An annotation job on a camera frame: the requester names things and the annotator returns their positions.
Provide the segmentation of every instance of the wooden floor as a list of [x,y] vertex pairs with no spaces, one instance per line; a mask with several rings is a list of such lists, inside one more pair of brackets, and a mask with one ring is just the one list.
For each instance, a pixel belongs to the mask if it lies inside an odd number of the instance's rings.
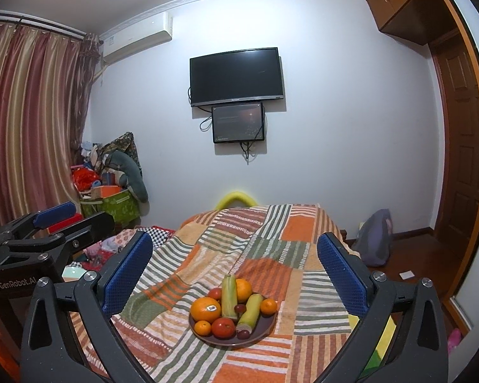
[[[461,260],[446,245],[438,242],[433,236],[424,234],[395,240],[387,264],[370,270],[385,272],[389,279],[400,282],[416,283],[421,278],[430,278],[438,297],[442,298],[451,285],[460,263]],[[412,271],[415,276],[403,281],[399,274],[405,271]],[[444,317],[448,336],[455,325],[446,312]]]

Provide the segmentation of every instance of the dark plate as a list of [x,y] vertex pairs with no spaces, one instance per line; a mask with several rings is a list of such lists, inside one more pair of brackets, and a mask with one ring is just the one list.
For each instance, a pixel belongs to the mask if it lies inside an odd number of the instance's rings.
[[201,335],[198,335],[194,331],[194,326],[195,326],[195,320],[192,318],[191,315],[188,315],[188,322],[190,323],[190,328],[192,329],[192,332],[195,334],[195,336],[204,341],[207,344],[213,344],[216,346],[223,346],[223,347],[239,347],[239,346],[244,346],[246,344],[251,344],[254,343],[255,341],[261,340],[262,338],[266,337],[271,330],[273,329],[273,326],[275,325],[275,320],[277,319],[277,313],[274,313],[273,315],[266,317],[264,315],[260,315],[259,319],[257,320],[257,324],[255,325],[254,331],[252,331],[252,334],[248,339],[245,340],[240,340],[238,337],[236,337],[236,334],[232,336],[230,339],[219,339],[218,337],[215,337],[214,335],[209,335],[207,337],[203,337]]

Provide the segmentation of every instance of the paper on floor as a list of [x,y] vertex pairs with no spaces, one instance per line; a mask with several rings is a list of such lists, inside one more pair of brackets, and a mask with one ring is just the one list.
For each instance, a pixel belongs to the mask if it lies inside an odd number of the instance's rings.
[[413,278],[415,275],[413,274],[412,271],[406,271],[406,272],[401,272],[399,276],[401,276],[402,280],[405,280],[405,279]]

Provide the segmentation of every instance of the baseboard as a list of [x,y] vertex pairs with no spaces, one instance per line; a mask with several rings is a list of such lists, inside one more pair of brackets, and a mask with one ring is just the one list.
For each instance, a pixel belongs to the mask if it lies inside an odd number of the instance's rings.
[[[392,240],[408,239],[410,237],[421,236],[421,235],[433,235],[433,233],[434,233],[434,230],[430,227],[415,229],[415,230],[408,230],[406,232],[399,232],[399,233],[392,234]],[[355,242],[355,240],[356,238],[346,239],[344,242],[348,246],[351,246]]]

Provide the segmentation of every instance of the patchwork bedspread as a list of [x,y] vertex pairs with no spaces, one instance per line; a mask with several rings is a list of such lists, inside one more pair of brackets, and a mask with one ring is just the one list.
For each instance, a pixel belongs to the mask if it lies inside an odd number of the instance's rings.
[[[313,382],[346,342],[348,313],[318,260],[323,232],[341,237],[323,209],[276,205],[202,213],[153,257],[112,321],[156,382]],[[192,302],[226,273],[277,301],[273,332],[240,349],[206,345],[189,328]],[[104,374],[77,314],[80,342]]]

